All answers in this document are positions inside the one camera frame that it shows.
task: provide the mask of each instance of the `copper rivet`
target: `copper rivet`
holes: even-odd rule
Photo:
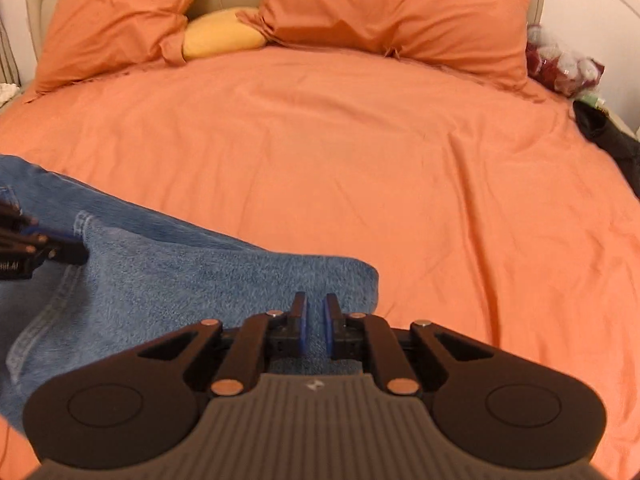
[[[396,395],[413,395],[420,389],[420,385],[413,379],[391,379],[386,389]]]
[[[211,391],[221,397],[233,397],[242,393],[244,385],[235,379],[220,379],[211,385]]]

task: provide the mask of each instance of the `yellow pillow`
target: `yellow pillow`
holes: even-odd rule
[[[253,7],[233,7],[200,16],[187,25],[182,44],[185,60],[216,56],[238,50],[264,46],[264,36],[249,25],[240,23],[236,12],[258,13]]]

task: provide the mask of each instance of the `orange duvet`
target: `orange duvet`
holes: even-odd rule
[[[591,385],[608,414],[594,464],[626,480],[640,206],[569,105],[532,91],[270,47],[14,105],[0,151],[270,250],[372,264],[391,324],[432,319]]]

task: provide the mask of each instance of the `denim fabric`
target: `denim fabric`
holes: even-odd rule
[[[359,370],[325,359],[321,301],[335,292],[346,312],[372,312],[378,275],[363,262],[263,251],[12,156],[0,156],[0,200],[90,250],[83,267],[46,262],[31,280],[0,282],[0,413],[18,429],[26,399],[54,375],[204,318],[239,326],[287,310],[298,290],[309,299],[308,356],[273,369]]]

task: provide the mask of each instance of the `wall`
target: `wall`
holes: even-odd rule
[[[26,1],[0,0],[0,19],[10,38],[11,50],[20,73],[20,82],[25,85],[33,79],[36,70]]]
[[[640,17],[620,0],[545,0],[541,22],[606,66],[600,91],[633,131],[640,126]]]

